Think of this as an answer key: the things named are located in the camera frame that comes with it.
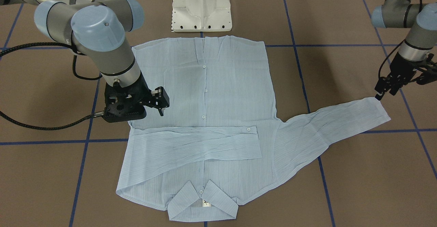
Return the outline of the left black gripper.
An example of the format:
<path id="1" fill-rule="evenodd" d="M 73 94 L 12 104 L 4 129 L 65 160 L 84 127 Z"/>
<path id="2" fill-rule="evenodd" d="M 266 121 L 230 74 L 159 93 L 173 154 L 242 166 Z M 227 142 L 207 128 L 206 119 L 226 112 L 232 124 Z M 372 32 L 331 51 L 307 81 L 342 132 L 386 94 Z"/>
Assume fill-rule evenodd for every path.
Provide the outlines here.
<path id="1" fill-rule="evenodd" d="M 389 66 L 389 76 L 378 78 L 375 86 L 375 98 L 380 101 L 387 92 L 394 96 L 401 88 L 401 84 L 415 80 L 414 76 L 417 70 L 414 67 L 416 63 L 416 61 L 406 59 L 397 52 Z"/>

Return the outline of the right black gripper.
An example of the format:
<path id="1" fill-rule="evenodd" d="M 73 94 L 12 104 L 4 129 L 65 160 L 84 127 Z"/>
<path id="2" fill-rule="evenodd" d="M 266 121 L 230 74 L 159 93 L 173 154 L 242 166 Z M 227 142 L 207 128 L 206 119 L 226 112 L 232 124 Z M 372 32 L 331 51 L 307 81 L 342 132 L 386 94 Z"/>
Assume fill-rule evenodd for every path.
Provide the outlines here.
<path id="1" fill-rule="evenodd" d="M 158 110 L 160 116 L 164 116 L 164 110 L 170 107 L 170 99 L 164 87 L 150 90 L 141 73 L 138 79 L 131 85 L 133 98 L 131 107 L 147 106 Z"/>

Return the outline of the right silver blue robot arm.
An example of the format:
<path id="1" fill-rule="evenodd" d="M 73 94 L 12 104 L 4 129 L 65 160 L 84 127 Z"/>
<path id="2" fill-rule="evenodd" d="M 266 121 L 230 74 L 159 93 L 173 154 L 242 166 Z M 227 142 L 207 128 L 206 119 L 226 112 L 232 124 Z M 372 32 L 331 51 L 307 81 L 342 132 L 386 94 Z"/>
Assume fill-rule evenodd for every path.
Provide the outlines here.
<path id="1" fill-rule="evenodd" d="M 126 38 L 145 15 L 136 0 L 1 0 L 36 5 L 37 29 L 75 54 L 91 58 L 106 81 L 104 115 L 142 119 L 145 106 L 163 116 L 170 101 L 163 87 L 150 90 Z"/>

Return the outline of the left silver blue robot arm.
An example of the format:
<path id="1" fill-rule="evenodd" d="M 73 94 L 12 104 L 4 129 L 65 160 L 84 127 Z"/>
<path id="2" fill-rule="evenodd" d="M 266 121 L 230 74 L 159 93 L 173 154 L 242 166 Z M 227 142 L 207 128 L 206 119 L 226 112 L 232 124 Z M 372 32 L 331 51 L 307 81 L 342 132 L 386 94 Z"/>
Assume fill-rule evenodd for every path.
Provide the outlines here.
<path id="1" fill-rule="evenodd" d="M 393 59 L 387 76 L 378 73 L 376 99 L 386 93 L 396 95 L 405 85 L 425 85 L 436 81 L 432 48 L 437 40 L 436 3 L 412 4 L 411 0 L 385 0 L 376 7 L 371 21 L 376 28 L 407 28 L 409 33 L 390 53 Z"/>

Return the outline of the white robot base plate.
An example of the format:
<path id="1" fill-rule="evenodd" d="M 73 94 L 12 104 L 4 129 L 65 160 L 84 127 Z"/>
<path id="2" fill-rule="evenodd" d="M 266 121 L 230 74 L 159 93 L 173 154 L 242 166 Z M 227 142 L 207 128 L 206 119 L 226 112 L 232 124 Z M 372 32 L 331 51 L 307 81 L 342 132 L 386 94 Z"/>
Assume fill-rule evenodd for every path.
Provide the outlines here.
<path id="1" fill-rule="evenodd" d="M 232 29 L 230 0 L 173 0 L 173 32 L 227 32 Z"/>

